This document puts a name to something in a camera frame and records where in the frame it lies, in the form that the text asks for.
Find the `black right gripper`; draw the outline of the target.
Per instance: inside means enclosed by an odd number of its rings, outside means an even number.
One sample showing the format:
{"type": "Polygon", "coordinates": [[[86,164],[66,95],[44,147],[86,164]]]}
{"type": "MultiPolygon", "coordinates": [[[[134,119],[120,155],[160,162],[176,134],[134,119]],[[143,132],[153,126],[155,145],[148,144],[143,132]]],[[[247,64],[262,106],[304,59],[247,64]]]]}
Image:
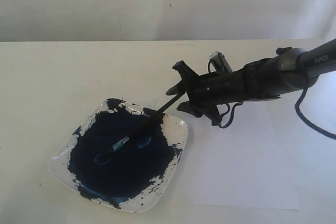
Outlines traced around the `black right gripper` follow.
{"type": "Polygon", "coordinates": [[[258,60],[230,73],[215,71],[198,75],[184,61],[173,67],[181,80],[166,91],[166,95],[187,92],[189,101],[178,105],[177,110],[196,118],[203,115],[212,126],[221,123],[217,105],[233,102],[272,100],[280,97],[280,77],[270,60],[258,60]]]}

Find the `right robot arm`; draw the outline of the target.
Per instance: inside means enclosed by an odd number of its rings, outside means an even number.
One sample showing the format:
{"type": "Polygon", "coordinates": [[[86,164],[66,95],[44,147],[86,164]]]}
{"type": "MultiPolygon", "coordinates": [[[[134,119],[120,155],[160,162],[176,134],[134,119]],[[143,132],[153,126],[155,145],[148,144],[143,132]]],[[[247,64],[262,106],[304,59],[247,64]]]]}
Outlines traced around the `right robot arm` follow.
{"type": "Polygon", "coordinates": [[[214,71],[198,75],[185,62],[173,69],[181,80],[166,95],[187,94],[188,101],[177,109],[196,118],[206,116],[220,126],[223,115],[218,105],[277,100],[281,95],[313,86],[322,74],[335,71],[335,40],[310,51],[278,48],[276,56],[250,62],[233,71],[224,55],[217,51],[208,62],[214,71]]]}

